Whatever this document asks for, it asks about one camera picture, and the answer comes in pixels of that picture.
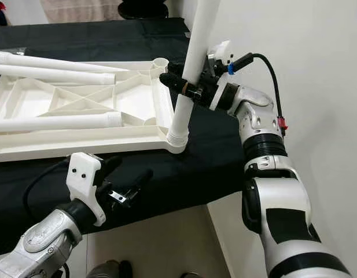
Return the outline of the black table cloth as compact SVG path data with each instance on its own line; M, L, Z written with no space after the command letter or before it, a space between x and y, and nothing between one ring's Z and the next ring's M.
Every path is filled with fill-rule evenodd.
M146 61L167 58L183 63L188 27L182 18L71 22L0 27L0 50L23 47L28 55L72 61ZM220 111L194 108L189 143L183 153L123 152L122 164L109 176L123 187L152 170L131 207L118 207L109 230L155 215L202 206L244 187L244 152L237 121ZM69 200L59 157L0 163L0 255L10 252L33 224L23 206L25 188L36 183L28 204L37 217Z

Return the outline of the beige cloth covered bench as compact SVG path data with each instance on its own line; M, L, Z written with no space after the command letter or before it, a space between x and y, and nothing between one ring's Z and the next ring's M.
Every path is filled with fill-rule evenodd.
M120 20L123 0L40 0L49 23Z

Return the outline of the white plastic table top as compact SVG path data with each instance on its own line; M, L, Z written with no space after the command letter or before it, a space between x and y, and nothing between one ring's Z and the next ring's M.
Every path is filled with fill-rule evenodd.
M175 113L170 91L159 80L167 70L167 59L88 64L126 71L97 71L114 74L116 82L112 85L0 76L0 120L118 112L123 126L1 132L0 162L54 158L75 152L180 153L167 141Z

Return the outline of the grey left robot foot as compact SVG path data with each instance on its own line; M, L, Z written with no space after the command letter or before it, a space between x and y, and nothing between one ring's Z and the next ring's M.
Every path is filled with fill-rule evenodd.
M85 278L133 278L133 266L128 261L109 260L97 265Z

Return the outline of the black round stool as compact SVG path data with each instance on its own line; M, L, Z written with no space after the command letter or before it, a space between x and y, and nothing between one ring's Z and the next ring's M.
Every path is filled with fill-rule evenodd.
M118 14L125 20L161 19L170 15L166 0L122 0Z

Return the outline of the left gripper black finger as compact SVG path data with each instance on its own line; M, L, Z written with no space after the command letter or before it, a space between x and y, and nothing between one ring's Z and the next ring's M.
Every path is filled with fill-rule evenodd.
M136 196L144 185L146 185L153 177L153 170L146 169L139 174L132 182L128 183L126 196Z
M102 160L102 174L112 174L123 163L123 157L110 156Z

